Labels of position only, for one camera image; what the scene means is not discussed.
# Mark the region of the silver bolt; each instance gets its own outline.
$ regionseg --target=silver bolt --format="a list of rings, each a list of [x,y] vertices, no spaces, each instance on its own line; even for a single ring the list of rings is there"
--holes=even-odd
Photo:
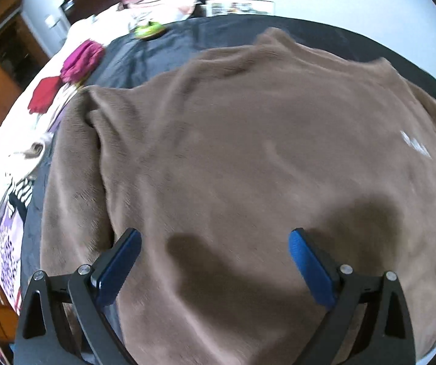
[[[397,275],[394,272],[387,272],[385,274],[385,276],[387,277],[388,280],[390,281],[396,281],[397,280]]]
[[[42,270],[39,270],[38,272],[35,272],[33,275],[33,278],[35,281],[42,280],[44,278],[44,272]]]
[[[342,266],[340,266],[340,271],[343,274],[352,274],[353,273],[353,268],[350,265],[343,264]]]
[[[81,276],[84,276],[85,274],[88,274],[91,270],[91,266],[90,265],[81,265],[80,267],[78,267],[78,273]]]

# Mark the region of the brown fleece garment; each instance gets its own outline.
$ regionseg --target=brown fleece garment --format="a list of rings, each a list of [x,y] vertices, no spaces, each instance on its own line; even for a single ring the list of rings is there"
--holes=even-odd
[[[290,365],[325,314],[288,253],[314,232],[360,273],[395,270],[417,357],[436,343],[436,101],[268,29],[66,112],[42,225],[49,275],[128,227],[143,250],[118,297],[141,365]]]

